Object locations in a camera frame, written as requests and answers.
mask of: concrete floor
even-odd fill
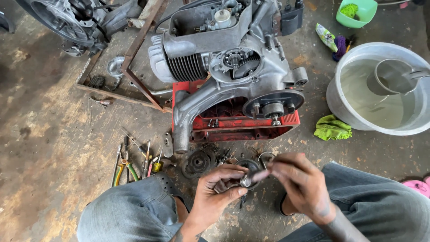
[[[244,147],[305,152],[318,167],[335,160],[394,180],[423,176],[430,168],[429,131],[395,137],[354,130],[348,140],[328,142],[313,136],[316,121],[330,113],[325,95],[336,66],[315,34],[316,23],[335,35],[356,33],[358,44],[395,43],[430,61],[428,6],[381,7],[364,28],[348,29],[335,21],[339,3],[306,0],[303,28],[281,38],[291,68],[306,67],[310,78],[304,87],[306,103],[299,109],[301,125],[274,140],[219,146],[233,147],[235,154],[244,152],[247,158],[253,154]],[[74,87],[86,59],[62,53],[60,38],[14,1],[2,1],[0,11],[17,25],[13,35],[0,31],[0,242],[77,241],[80,213],[109,187],[112,163],[123,139],[120,126],[141,142],[152,139],[157,152],[160,135],[170,130],[171,116],[119,100],[107,109],[93,106],[88,94]],[[142,160],[136,147],[130,160],[137,163],[135,167]],[[197,181],[185,179],[174,168],[168,173],[191,199]],[[270,242],[309,222],[302,215],[283,218],[275,212],[273,202],[281,193],[275,180],[263,181],[244,210],[239,212],[238,201],[231,204],[203,237],[210,242]]]

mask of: green plastic basket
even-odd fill
[[[349,18],[341,13],[341,9],[350,3],[358,6],[356,15],[359,17],[359,20]],[[343,0],[336,14],[336,20],[349,28],[361,28],[372,20],[377,8],[378,3],[374,0]]]

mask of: purple rope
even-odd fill
[[[335,44],[338,47],[338,51],[333,53],[333,60],[339,61],[342,56],[344,56],[347,52],[346,38],[342,35],[339,35],[335,38]]]

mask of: red engine stand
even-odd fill
[[[194,93],[206,80],[175,82],[173,84],[173,107],[175,106],[175,93],[185,90]],[[270,140],[300,125],[297,110],[294,114],[281,117],[281,125],[271,126],[271,120],[253,120],[242,113],[242,106],[246,98],[239,97],[218,103],[200,115],[193,121],[191,131],[191,143],[211,143],[220,141],[236,140]],[[208,127],[209,121],[212,123],[218,119],[219,127]]]

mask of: jeans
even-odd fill
[[[322,169],[330,199],[372,242],[428,242],[430,199],[387,178],[329,163]],[[82,212],[79,242],[168,242],[181,227],[176,202],[158,179],[110,188]],[[308,223],[280,242],[330,238]]]

